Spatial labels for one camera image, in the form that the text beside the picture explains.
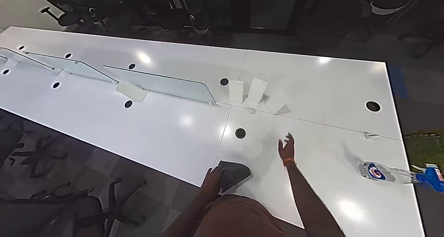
orange wristband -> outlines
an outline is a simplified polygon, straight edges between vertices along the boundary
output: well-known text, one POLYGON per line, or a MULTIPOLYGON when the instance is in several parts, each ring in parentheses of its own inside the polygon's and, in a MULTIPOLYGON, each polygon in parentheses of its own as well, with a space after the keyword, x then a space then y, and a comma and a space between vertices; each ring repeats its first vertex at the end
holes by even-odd
POLYGON ((285 163, 286 163, 287 161, 292 161, 292 162, 296 163, 296 162, 294 161, 293 158, 289 157, 289 158, 287 158, 287 159, 284 160, 284 166, 285 166, 285 163))

bottle label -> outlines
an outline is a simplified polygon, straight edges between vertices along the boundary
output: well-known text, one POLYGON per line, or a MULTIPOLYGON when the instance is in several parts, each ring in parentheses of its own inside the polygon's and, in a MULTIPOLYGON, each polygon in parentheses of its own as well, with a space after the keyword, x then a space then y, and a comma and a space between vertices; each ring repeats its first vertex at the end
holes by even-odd
POLYGON ((370 163, 369 165, 369 174, 371 177, 378 179, 378 180, 385 180, 385 176, 383 173, 379 171, 379 169, 373 164, 370 163))

white cardboard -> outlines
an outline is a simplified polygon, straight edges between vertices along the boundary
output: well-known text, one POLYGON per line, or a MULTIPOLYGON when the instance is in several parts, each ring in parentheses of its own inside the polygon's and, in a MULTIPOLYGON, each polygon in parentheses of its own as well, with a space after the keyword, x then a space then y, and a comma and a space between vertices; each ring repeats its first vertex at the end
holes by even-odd
POLYGON ((262 81, 258 78, 253 78, 250 91, 248 92, 248 98, 255 103, 260 103, 267 84, 268 82, 262 81))
POLYGON ((147 95, 145 90, 126 81, 120 81, 115 90, 137 102, 142 102, 147 95))
POLYGON ((230 102, 242 103, 244 95, 244 82, 243 81, 228 81, 230 90, 230 102))
POLYGON ((273 115, 276 115, 276 113, 287 104, 287 102, 290 100, 290 97, 282 90, 279 90, 275 93, 274 96, 272 96, 267 103, 265 103, 265 106, 267 109, 270 110, 270 112, 273 115))

forearm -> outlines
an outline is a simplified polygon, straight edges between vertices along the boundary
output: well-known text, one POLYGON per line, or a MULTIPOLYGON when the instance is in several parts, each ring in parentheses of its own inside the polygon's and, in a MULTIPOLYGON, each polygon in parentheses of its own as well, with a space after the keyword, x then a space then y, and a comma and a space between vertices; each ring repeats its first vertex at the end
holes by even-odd
POLYGON ((208 204, 208 199, 198 194, 186 209, 176 218, 162 237, 187 237, 194 226, 197 217, 208 204))
POLYGON ((294 201, 308 237, 343 237, 330 211, 314 193, 302 173, 292 161, 286 162, 294 201))

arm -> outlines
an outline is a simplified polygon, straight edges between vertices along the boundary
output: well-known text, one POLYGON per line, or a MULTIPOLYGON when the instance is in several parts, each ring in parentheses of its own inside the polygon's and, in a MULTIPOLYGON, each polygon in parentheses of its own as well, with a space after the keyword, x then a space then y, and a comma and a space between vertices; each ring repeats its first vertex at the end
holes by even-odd
POLYGON ((294 201, 297 211, 304 223, 308 237, 344 237, 344 233, 339 228, 330 211, 325 207, 319 197, 314 193, 302 173, 294 162, 294 139, 290 133, 285 147, 279 140, 279 155, 287 167, 290 177, 291 189, 293 190, 294 201))
POLYGON ((219 181, 224 172, 223 168, 217 166, 213 171, 208 169, 207 175, 203 180, 202 187, 199 189, 197 196, 191 201, 186 209, 176 218, 176 220, 165 230, 162 237, 187 237, 196 223, 203 208, 212 202, 221 188, 219 181))

